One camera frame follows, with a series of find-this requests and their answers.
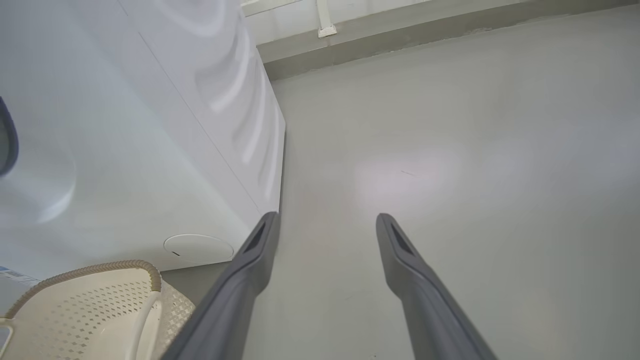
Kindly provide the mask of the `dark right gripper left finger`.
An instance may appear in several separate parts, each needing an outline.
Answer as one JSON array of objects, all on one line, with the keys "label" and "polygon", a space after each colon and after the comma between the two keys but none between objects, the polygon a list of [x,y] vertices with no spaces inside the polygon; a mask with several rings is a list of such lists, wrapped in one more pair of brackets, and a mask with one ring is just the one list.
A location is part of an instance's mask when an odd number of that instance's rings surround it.
[{"label": "dark right gripper left finger", "polygon": [[242,360],[254,303],[270,282],[281,215],[262,215],[162,360]]}]

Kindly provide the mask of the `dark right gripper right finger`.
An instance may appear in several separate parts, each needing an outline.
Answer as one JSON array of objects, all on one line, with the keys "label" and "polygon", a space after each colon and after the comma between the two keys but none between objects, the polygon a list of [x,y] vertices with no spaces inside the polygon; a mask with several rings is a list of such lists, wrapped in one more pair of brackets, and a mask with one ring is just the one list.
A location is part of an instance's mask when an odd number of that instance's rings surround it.
[{"label": "dark right gripper right finger", "polygon": [[498,360],[394,217],[378,214],[375,233],[386,283],[402,303],[415,360]]}]

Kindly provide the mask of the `white front-load washing machine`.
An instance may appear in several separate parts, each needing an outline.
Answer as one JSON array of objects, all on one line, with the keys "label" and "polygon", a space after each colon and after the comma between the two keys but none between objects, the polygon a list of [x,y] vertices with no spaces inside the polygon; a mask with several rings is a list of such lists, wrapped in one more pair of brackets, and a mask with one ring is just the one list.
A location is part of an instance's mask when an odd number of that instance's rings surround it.
[{"label": "white front-load washing machine", "polygon": [[19,140],[0,177],[12,271],[199,266],[165,240],[235,257],[281,207],[286,122],[238,0],[0,0],[0,97]]}]

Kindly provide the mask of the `round white filter cover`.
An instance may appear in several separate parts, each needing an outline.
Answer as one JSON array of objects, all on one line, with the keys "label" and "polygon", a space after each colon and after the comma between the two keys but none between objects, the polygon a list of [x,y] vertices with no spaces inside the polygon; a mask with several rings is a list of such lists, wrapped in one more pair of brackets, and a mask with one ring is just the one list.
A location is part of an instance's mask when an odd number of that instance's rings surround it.
[{"label": "round white filter cover", "polygon": [[191,264],[219,264],[234,256],[234,248],[210,235],[178,234],[166,239],[163,248],[179,260]]}]

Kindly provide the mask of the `cream perforated laundry basket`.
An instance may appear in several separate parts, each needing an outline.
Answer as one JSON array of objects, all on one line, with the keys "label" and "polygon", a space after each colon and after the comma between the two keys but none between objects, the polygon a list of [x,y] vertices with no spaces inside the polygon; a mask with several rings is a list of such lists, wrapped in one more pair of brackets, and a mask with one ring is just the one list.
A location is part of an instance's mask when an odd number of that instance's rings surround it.
[{"label": "cream perforated laundry basket", "polygon": [[194,310],[145,260],[74,269],[0,317],[0,360],[161,360]]}]

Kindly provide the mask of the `blue energy label sticker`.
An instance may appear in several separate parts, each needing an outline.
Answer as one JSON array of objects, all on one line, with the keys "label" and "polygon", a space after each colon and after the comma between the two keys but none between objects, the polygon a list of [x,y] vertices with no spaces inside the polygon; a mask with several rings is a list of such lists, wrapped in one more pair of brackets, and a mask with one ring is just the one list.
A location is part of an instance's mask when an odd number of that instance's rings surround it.
[{"label": "blue energy label sticker", "polygon": [[13,269],[6,268],[4,266],[0,266],[0,277],[6,278],[7,280],[21,284],[25,287],[34,287],[41,282],[39,279],[16,272]]}]

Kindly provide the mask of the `white wall conduit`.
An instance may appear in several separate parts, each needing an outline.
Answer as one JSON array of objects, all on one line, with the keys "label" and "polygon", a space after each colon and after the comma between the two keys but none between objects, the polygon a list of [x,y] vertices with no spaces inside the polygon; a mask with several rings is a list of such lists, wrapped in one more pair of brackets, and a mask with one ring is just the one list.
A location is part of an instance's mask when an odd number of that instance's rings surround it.
[{"label": "white wall conduit", "polygon": [[317,31],[319,39],[338,34],[338,30],[330,18],[329,0],[315,0],[320,27]]}]

